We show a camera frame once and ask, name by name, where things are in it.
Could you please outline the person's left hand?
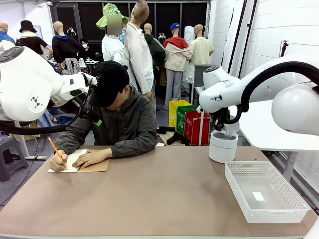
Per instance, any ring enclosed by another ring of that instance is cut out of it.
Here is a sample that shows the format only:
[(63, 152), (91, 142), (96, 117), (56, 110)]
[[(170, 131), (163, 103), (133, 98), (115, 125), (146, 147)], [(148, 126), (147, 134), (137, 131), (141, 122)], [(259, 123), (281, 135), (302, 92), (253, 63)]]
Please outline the person's left hand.
[(72, 164), (75, 168), (86, 168), (90, 165), (100, 163), (113, 156), (112, 150), (106, 148), (99, 151), (90, 151), (84, 155), (80, 155), (79, 158)]

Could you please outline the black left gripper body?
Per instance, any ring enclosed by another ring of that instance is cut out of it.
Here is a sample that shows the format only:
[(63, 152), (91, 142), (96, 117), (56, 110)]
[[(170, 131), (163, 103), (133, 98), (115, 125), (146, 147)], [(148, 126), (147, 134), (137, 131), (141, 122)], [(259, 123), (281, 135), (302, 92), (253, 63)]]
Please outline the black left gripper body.
[(86, 99), (82, 98), (73, 98), (72, 100), (69, 100), (67, 103), (65, 103), (62, 106), (59, 106), (58, 108), (63, 113), (76, 115), (83, 111), (86, 101)]

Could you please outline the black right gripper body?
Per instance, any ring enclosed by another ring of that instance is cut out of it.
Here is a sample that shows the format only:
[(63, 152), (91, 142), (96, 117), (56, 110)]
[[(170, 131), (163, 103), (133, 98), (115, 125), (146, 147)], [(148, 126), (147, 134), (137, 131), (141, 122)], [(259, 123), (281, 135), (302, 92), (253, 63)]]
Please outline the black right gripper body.
[(228, 108), (221, 108), (218, 111), (211, 113), (213, 125), (228, 123), (230, 120), (230, 113)]

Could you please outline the person's right hand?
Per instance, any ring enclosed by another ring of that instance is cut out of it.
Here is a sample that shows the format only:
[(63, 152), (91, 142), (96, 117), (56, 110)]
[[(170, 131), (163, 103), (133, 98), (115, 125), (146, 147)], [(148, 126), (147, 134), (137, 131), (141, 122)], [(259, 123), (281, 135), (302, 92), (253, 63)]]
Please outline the person's right hand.
[(67, 162), (67, 154), (62, 150), (58, 153), (55, 153), (54, 156), (50, 159), (49, 166), (50, 169), (54, 172), (63, 171), (66, 169), (66, 162)]

